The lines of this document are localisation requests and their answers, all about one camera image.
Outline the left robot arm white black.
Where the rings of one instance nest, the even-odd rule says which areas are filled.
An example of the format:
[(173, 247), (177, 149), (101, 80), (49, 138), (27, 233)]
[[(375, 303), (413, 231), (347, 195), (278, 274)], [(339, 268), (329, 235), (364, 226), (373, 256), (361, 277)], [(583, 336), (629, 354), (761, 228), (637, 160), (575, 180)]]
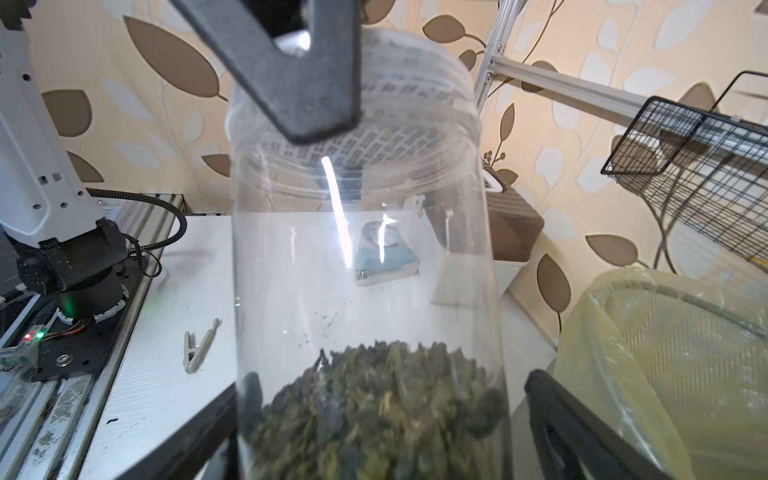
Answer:
[(4, 367), (28, 365), (35, 381), (100, 372), (142, 278), (157, 277), (161, 242), (141, 244), (106, 217), (102, 201), (184, 213), (156, 197), (87, 188), (33, 76), (23, 23), (29, 1), (1, 5), (1, 228), (22, 283), (51, 314), (2, 352)]

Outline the clear jar with tea leaves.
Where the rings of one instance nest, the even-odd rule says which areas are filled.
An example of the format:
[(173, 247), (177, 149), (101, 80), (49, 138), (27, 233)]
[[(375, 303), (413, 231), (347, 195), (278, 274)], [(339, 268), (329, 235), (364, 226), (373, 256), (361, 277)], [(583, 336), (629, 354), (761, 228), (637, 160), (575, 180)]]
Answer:
[(346, 134), (294, 145), (230, 101), (240, 476), (508, 479), (471, 77), (414, 34), (361, 43)]

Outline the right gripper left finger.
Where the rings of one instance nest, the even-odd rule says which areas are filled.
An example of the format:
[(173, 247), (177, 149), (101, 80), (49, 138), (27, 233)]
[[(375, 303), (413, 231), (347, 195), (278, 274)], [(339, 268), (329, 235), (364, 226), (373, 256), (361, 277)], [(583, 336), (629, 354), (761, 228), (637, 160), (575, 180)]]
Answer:
[(186, 0), (175, 8), (295, 144), (361, 117), (359, 1)]

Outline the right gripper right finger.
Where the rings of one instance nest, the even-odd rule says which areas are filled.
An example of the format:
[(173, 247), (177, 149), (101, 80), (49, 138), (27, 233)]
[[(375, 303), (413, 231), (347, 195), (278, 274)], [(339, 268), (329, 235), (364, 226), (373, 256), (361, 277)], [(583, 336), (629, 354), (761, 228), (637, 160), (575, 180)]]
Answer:
[(543, 476), (551, 479), (668, 479), (544, 370), (525, 386)]

